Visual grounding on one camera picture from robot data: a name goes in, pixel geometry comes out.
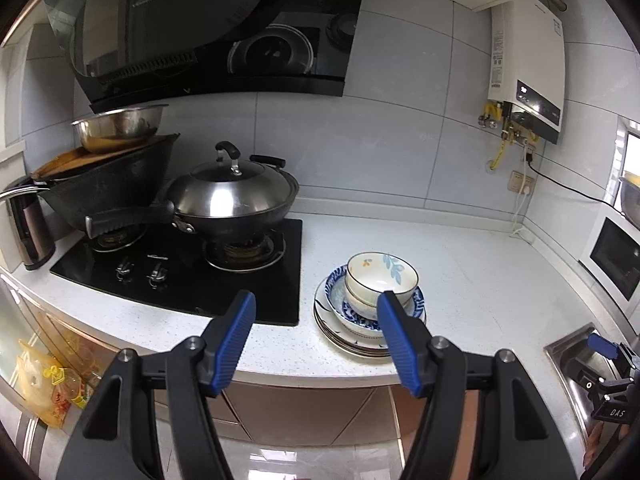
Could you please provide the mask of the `right hand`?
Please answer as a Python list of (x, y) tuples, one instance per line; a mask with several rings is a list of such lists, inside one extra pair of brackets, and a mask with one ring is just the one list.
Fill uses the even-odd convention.
[(586, 443), (582, 466), (588, 469), (598, 454), (598, 447), (604, 430), (604, 422), (597, 422), (592, 428)]

